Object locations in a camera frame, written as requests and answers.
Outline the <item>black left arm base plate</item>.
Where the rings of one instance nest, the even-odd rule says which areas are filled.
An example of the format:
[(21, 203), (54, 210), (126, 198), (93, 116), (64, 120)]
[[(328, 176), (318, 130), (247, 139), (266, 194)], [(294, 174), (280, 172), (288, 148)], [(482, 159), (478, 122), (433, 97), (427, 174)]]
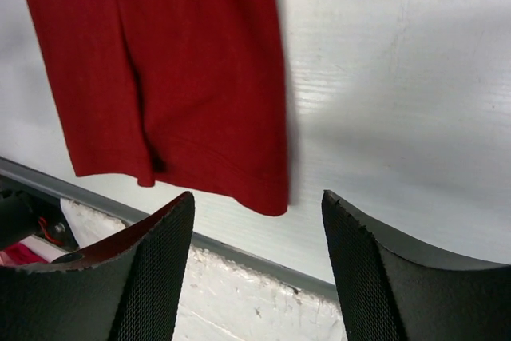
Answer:
[(66, 251), (79, 248), (56, 201), (23, 191), (1, 191), (1, 249), (35, 235)]

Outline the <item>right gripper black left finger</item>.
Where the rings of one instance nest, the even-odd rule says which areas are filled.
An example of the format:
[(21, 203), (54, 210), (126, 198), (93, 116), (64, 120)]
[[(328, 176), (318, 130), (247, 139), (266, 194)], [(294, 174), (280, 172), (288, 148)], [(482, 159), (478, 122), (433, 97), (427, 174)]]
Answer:
[(192, 238), (190, 192), (50, 264), (1, 268), (3, 340), (170, 340)]

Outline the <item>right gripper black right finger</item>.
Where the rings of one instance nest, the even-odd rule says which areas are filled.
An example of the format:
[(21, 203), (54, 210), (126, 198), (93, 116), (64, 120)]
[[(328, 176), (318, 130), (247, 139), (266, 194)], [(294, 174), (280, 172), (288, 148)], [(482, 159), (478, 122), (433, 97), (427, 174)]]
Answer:
[(325, 191), (323, 227), (349, 340), (508, 340), (510, 266), (427, 244)]

